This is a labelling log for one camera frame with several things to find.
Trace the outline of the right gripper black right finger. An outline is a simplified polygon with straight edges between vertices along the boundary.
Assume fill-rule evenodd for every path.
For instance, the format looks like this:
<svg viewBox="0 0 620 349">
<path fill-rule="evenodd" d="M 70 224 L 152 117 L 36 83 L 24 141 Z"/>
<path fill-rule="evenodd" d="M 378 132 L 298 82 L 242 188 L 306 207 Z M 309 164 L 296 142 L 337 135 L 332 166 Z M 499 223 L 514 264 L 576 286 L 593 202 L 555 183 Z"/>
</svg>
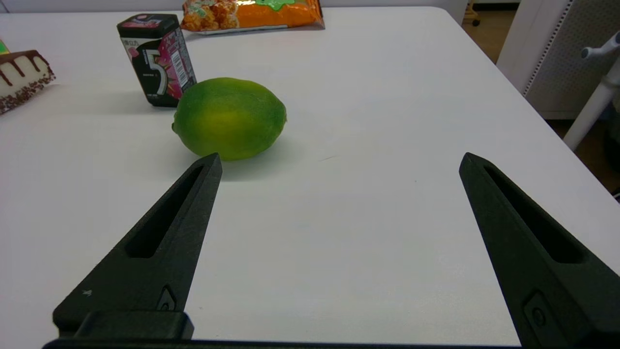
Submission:
<svg viewBox="0 0 620 349">
<path fill-rule="evenodd" d="M 487 159 L 459 176 L 521 345 L 617 348 L 618 274 Z"/>
</svg>

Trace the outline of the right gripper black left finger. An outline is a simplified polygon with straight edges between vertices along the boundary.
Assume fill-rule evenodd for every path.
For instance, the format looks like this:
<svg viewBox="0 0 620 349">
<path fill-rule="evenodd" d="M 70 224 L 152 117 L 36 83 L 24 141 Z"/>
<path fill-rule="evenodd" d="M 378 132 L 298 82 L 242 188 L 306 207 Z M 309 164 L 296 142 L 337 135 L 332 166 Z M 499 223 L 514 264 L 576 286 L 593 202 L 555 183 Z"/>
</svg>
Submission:
<svg viewBox="0 0 620 349">
<path fill-rule="evenodd" d="M 185 313 L 223 168 L 195 161 L 53 311 L 60 338 L 189 339 Z"/>
</svg>

